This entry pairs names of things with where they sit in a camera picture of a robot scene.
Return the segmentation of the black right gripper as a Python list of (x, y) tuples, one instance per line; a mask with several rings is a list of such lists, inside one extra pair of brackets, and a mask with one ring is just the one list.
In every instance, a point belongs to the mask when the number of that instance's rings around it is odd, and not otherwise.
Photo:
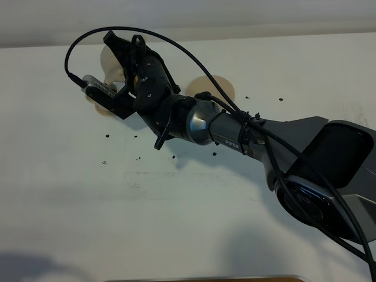
[(113, 31), (109, 31), (103, 41), (124, 69), (123, 105), (129, 114), (148, 112), (165, 97), (180, 92), (164, 60), (155, 51), (122, 39)]

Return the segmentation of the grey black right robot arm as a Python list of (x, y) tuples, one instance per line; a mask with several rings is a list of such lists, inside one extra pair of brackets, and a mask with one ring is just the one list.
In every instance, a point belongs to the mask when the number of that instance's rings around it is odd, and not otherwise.
[(108, 32), (125, 87), (116, 106), (137, 113), (156, 135), (155, 148), (179, 138), (225, 145), (264, 165), (267, 185), (297, 220), (355, 243), (375, 240), (375, 131), (343, 120), (264, 120), (225, 110), (209, 92), (180, 94), (162, 58), (141, 36)]

